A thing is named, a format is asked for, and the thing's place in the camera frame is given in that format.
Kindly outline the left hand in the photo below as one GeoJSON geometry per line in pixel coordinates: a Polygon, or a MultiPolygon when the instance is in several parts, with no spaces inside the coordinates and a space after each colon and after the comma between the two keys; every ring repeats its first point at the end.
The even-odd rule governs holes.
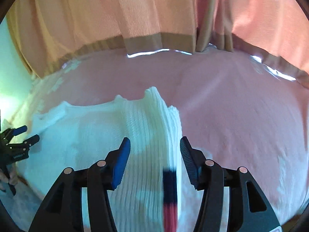
{"type": "Polygon", "coordinates": [[[1,184],[0,188],[2,192],[6,192],[4,188],[4,184],[11,184],[15,186],[18,183],[18,175],[17,175],[17,169],[16,169],[16,164],[13,163],[8,166],[8,171],[9,171],[9,177],[7,177],[3,171],[1,170],[1,184]]]}

